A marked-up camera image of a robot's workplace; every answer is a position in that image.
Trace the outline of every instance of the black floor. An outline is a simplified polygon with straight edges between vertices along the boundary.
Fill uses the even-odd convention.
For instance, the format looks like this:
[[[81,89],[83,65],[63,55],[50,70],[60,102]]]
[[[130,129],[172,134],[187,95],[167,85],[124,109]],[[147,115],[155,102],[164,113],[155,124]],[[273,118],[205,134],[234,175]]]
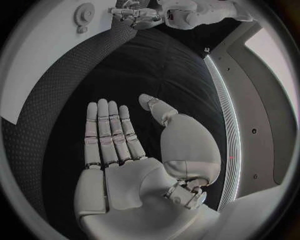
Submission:
[[[162,32],[140,31],[99,64],[75,90],[61,112],[44,157],[42,189],[48,220],[71,239],[83,239],[73,210],[74,191],[84,167],[86,107],[100,98],[128,105],[147,156],[161,160],[162,127],[138,103],[141,93],[166,101],[201,122],[222,156],[218,180],[207,188],[206,204],[217,209],[226,166],[226,132],[219,99],[204,61]]]

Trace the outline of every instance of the black padded surface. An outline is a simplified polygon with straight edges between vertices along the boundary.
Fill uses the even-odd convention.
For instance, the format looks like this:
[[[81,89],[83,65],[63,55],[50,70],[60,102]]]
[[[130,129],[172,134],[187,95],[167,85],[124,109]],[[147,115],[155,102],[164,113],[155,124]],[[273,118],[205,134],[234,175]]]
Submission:
[[[135,131],[147,156],[161,159],[163,130],[144,111],[141,93],[156,96],[193,116],[216,139],[222,156],[221,174],[207,188],[206,204],[217,209],[226,165],[226,132],[214,83],[204,61],[170,36],[139,31],[93,69],[64,106],[51,133],[44,159],[43,193],[49,222],[66,236],[74,236],[74,192],[84,167],[86,107],[100,98],[128,105]]]
[[[117,6],[120,7],[122,2],[118,1]],[[28,201],[44,218],[42,167],[52,127],[82,79],[135,34],[135,30],[114,20],[111,30],[76,46],[49,68],[31,91],[17,125],[5,119],[2,121],[4,145],[12,172]]]

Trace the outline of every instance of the white light strip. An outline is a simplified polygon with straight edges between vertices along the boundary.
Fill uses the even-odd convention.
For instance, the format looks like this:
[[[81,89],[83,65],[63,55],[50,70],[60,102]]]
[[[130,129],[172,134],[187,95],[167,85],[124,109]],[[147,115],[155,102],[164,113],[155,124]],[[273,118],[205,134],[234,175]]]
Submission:
[[[230,106],[231,106],[231,109],[232,109],[232,113],[233,113],[233,117],[234,117],[234,121],[235,121],[235,124],[237,126],[237,141],[238,141],[238,144],[239,144],[239,162],[238,162],[238,165],[239,165],[239,169],[238,169],[238,179],[237,179],[237,185],[236,185],[236,189],[235,189],[235,193],[234,193],[234,198],[233,200],[236,199],[237,197],[237,194],[238,194],[238,190],[239,190],[239,186],[240,186],[240,178],[241,178],[241,161],[242,161],[242,146],[241,146],[241,137],[240,137],[240,128],[239,128],[239,123],[238,123],[238,118],[237,118],[237,115],[236,115],[236,111],[235,111],[235,108],[234,108],[234,105],[233,105],[233,102],[232,102],[232,99],[231,99],[231,96],[229,94],[229,91],[226,87],[226,84],[222,78],[222,75],[220,74],[218,68],[216,67],[214,61],[212,60],[212,58],[207,55],[206,58],[208,59],[209,62],[211,62],[215,72],[217,73],[226,93],[227,93],[227,96],[228,96],[228,100],[229,100],[229,103],[230,103]]]

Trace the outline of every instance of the led light strip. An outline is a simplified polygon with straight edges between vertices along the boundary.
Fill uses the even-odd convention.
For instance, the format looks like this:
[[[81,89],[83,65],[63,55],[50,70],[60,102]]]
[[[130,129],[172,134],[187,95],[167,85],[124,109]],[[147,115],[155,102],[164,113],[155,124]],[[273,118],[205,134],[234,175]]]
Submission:
[[[233,202],[237,197],[241,176],[241,139],[237,115],[225,82],[209,55],[206,56],[204,62],[214,82],[221,103],[226,128],[226,174],[223,192],[218,206],[218,211],[221,211],[228,203]]]

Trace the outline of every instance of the white panel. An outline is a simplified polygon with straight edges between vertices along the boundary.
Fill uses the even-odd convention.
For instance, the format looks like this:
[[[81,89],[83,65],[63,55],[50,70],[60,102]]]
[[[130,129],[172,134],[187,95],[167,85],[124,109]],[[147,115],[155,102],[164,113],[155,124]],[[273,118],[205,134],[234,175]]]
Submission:
[[[299,125],[299,106],[297,104],[296,87],[288,63],[273,38],[262,28],[246,41],[245,45],[264,61],[277,77],[289,98],[297,124]]]
[[[77,33],[74,13],[83,3],[92,3],[95,15],[86,33]],[[14,31],[1,56],[4,82],[0,114],[17,124],[31,90],[62,55],[81,42],[109,30],[109,7],[116,0],[44,0],[37,4]]]

